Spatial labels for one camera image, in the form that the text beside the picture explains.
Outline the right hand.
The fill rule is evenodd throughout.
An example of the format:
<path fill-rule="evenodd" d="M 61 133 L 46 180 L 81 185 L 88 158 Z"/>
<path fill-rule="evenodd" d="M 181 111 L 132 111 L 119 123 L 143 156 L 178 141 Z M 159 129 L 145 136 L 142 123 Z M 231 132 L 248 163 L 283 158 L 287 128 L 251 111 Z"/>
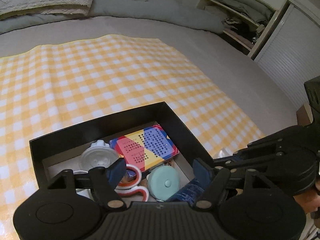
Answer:
<path fill-rule="evenodd" d="M 315 182 L 314 187 L 308 189 L 302 194 L 294 196 L 295 201 L 302 207 L 305 213 L 317 211 L 320 206 L 319 180 Z"/>

